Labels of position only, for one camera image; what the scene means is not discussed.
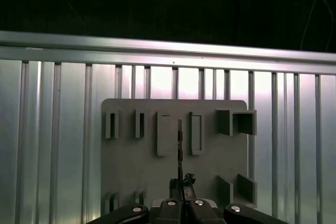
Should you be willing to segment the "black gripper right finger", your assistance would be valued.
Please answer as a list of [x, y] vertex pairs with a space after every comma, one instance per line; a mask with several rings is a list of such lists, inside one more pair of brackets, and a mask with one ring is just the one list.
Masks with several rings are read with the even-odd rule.
[[209, 202], [196, 197], [193, 188], [195, 181], [194, 174], [185, 174], [183, 179], [183, 199], [186, 204], [186, 219], [188, 223], [285, 223], [280, 219], [241, 204], [229, 204], [223, 210], [211, 207]]

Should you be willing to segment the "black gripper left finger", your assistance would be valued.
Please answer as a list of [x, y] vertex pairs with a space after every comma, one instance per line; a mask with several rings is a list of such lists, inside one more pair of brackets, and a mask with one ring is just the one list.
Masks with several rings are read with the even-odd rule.
[[170, 180], [170, 198], [163, 200], [159, 207], [148, 208], [132, 203], [109, 212], [90, 223], [181, 223], [183, 212], [183, 182]]

